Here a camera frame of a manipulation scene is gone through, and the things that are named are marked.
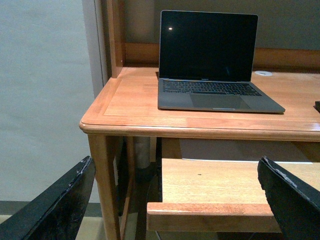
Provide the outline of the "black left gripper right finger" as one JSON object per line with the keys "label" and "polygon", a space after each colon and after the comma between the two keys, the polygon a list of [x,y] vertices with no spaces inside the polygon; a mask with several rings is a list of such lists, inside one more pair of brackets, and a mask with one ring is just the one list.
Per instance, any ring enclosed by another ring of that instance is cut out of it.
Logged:
{"label": "black left gripper right finger", "polygon": [[258,181],[286,240],[320,238],[320,191],[267,157],[257,167]]}

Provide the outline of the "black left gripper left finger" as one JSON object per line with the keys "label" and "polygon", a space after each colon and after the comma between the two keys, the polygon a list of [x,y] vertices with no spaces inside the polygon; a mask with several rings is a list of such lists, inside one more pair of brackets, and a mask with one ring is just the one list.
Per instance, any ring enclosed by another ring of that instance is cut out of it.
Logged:
{"label": "black left gripper left finger", "polygon": [[2,240],[74,240],[95,179],[95,163],[85,157],[34,200],[0,225]]}

